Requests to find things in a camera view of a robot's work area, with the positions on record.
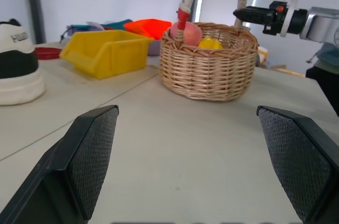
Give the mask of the white and black shoe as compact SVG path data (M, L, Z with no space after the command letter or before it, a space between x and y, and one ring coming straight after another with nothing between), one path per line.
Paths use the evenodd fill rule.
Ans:
M46 91L38 56L16 19L0 22L0 106L31 102Z

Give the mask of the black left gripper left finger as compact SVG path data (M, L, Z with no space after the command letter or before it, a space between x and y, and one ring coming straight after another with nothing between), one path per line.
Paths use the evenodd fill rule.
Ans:
M36 163L0 213L0 224L88 224L111 157L116 105L78 116Z

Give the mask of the teal cloth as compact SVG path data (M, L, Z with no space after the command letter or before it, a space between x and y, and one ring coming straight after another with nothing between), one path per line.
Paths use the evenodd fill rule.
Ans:
M103 26L106 30L125 30L124 25L130 22L132 22L131 19L126 19L119 22L103 23L101 26Z

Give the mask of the yellow plastic storage bin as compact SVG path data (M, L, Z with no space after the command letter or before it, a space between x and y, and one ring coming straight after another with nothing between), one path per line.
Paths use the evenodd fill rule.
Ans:
M60 58L89 76L104 79L145 68L152 42L123 30L76 32Z

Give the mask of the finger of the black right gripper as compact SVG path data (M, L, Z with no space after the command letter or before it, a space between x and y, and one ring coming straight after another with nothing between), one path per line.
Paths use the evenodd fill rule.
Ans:
M270 12L268 8L248 6L234 10L233 15L236 17L265 16Z
M269 16L260 16L260 15L238 15L236 16L237 19L246 22L246 23L253 23L258 25L266 25L269 23Z

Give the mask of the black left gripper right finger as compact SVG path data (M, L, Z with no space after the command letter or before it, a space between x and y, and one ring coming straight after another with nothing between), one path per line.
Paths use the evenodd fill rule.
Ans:
M311 118L258 106L275 174L303 224L339 224L339 146Z

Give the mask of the teal grey object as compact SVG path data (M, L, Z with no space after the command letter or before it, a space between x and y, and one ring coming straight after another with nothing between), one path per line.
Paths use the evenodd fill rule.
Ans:
M339 74L339 47L331 43L324 43L322 47L307 61L317 61L314 66L333 74Z

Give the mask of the dark grey vertical post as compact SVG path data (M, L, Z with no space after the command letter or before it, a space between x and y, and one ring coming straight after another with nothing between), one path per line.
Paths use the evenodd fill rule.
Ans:
M35 41L37 44L45 43L46 34L44 30L41 0L28 0L28 2Z

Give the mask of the cardboard pieces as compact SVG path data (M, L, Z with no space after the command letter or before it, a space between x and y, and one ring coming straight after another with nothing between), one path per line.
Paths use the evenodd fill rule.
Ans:
M258 47L256 67L260 67L260 68L264 68L264 69L270 69L270 70L273 70L273 71L278 71L280 73L305 78L304 74L300 74L300 73L297 73L297 72L294 72L294 71L287 70L286 65L275 65L275 66L268 67L267 66L268 65L268 63L267 63L268 55L269 55L269 52L268 52L267 49L265 49L263 47Z

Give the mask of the yellow fruit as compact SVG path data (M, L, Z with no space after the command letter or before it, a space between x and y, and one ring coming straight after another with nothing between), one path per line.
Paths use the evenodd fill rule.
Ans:
M198 47L202 49L223 49L221 42L211 37L203 38Z

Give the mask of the red flat object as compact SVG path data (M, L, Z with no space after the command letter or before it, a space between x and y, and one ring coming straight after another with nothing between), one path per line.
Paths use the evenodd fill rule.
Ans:
M39 60L59 59L62 49L51 47L36 47L35 52Z

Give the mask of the orange cloth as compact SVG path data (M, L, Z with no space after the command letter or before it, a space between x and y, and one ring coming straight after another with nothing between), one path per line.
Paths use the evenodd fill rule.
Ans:
M172 26L172 22L158 19L143 19L124 24L126 31L160 40L165 31Z

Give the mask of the purple pouch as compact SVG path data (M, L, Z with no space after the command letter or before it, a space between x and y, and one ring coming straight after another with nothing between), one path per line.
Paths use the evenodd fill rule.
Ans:
M88 21L86 24L72 24L69 26L66 26L66 35L72 36L75 32L88 32L88 31L104 31L105 28L97 23Z

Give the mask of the pink peach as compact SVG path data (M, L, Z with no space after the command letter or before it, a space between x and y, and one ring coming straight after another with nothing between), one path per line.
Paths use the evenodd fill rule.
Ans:
M177 22L174 23L169 32L169 36L175 39L177 36ZM191 22L186 22L184 29L184 44L189 46L198 46L202 40L201 29Z

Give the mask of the black box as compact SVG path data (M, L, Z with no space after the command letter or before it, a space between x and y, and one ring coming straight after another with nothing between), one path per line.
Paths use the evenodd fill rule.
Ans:
M318 83L339 117L339 74L333 74L313 66L306 71L306 77L314 79Z

